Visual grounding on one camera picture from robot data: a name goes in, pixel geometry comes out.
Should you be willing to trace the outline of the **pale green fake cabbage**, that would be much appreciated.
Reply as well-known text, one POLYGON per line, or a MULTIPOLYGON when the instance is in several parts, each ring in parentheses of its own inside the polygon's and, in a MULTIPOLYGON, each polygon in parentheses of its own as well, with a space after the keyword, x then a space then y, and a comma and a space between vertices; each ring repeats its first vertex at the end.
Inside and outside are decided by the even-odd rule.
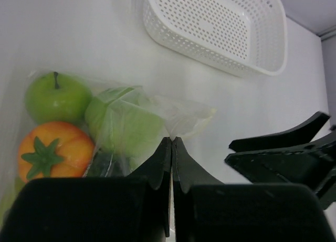
POLYGON ((140 86, 104 90, 86 109, 89 134, 106 152, 148 157, 167 136, 165 121, 152 106, 140 86))

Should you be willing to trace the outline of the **clear polka dot zip bag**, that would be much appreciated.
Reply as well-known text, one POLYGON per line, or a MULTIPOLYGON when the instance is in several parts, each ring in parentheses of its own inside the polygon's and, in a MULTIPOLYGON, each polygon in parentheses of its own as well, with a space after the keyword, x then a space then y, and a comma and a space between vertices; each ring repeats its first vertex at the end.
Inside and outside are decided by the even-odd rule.
POLYGON ((215 113, 141 86, 49 70, 14 73, 1 86, 1 222, 28 182, 126 176, 163 138, 196 135, 215 113))

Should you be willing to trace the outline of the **orange red fake tomato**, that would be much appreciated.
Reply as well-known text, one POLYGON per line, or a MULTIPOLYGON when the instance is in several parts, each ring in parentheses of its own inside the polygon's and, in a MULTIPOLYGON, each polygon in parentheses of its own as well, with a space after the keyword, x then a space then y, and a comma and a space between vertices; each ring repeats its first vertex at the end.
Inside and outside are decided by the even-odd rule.
POLYGON ((95 149, 92 139, 73 124, 53 121, 27 134, 18 148, 20 179, 82 177, 95 149))

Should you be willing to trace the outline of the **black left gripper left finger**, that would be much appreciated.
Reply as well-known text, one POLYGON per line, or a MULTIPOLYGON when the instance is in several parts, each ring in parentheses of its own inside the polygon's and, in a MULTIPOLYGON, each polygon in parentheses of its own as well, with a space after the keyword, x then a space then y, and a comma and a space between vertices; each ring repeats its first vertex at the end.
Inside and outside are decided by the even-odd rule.
POLYGON ((172 141, 126 177, 44 178, 27 183, 1 241, 165 241, 170 235, 172 141))

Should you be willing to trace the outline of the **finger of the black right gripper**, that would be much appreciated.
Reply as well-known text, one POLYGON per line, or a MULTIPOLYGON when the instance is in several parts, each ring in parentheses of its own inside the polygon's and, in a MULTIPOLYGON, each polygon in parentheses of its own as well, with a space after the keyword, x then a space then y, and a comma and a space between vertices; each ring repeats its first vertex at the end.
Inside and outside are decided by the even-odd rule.
POLYGON ((303 184, 323 209, 335 203, 335 131, 289 148, 232 153, 225 163, 252 183, 303 184))
POLYGON ((324 112, 318 111, 303 123, 286 131, 233 140, 229 149, 235 152, 258 151, 288 148, 309 143, 330 119, 324 112))

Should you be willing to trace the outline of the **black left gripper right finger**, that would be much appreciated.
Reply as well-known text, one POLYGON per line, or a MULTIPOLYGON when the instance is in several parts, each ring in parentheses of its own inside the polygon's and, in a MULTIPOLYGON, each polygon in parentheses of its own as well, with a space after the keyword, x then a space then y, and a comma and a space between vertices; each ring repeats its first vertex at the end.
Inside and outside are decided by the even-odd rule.
POLYGON ((172 144, 176 241, 335 241, 314 193, 301 184, 224 184, 172 144))

